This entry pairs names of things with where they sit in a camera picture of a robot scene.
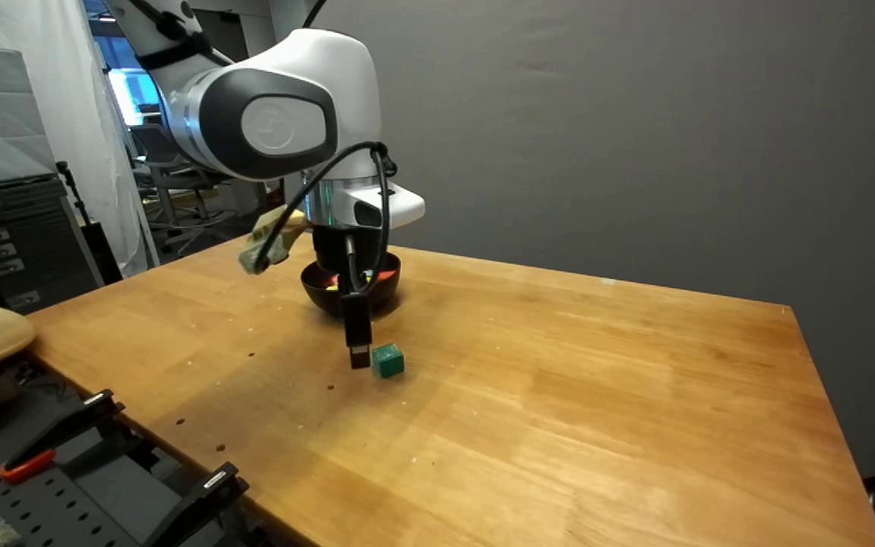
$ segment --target green cube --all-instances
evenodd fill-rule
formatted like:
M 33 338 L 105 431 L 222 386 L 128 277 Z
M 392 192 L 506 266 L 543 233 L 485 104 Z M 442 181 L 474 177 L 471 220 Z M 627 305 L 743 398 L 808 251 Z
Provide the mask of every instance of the green cube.
M 404 352 L 392 343 L 372 349 L 372 374 L 388 380 L 404 374 Z

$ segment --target black bowl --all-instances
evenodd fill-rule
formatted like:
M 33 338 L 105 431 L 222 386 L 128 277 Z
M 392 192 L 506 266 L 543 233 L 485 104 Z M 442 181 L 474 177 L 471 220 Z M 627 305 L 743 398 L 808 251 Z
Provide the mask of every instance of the black bowl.
M 304 290 L 309 294 L 309 300 L 331 314 L 331 317 L 342 317 L 339 311 L 339 292 L 331 290 L 334 285 L 334 273 L 322 270 L 316 262 L 308 266 L 308 270 L 299 273 Z M 382 270 L 375 277 L 375 285 L 370 290 L 370 314 L 382 314 L 394 305 L 399 294 L 399 283 L 401 283 L 401 260 L 387 253 Z

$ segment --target white wall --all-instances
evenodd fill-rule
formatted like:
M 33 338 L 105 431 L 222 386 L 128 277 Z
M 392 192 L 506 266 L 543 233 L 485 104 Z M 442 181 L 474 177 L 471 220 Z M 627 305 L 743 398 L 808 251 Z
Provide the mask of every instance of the white wall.
M 357 0 L 432 251 L 790 300 L 875 472 L 875 0 Z

